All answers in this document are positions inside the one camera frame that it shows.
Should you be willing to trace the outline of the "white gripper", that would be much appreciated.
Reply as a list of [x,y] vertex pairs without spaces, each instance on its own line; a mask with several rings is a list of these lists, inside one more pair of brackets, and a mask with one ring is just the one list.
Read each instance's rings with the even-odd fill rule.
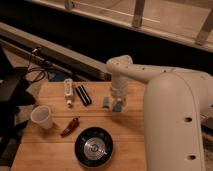
[[[120,112],[122,110],[122,103],[126,103],[126,96],[128,93],[128,88],[115,88],[113,86],[110,87],[111,97],[115,103],[112,108],[113,112]],[[103,108],[109,108],[109,97],[104,97],[102,102]]]

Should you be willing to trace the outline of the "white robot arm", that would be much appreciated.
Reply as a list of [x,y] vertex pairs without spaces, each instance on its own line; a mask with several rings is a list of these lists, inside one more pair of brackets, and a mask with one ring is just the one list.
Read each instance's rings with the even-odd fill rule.
[[115,101],[126,99],[128,79],[146,85],[147,171],[206,171],[200,114],[213,106],[213,76],[192,69],[139,65],[128,55],[109,59],[106,69]]

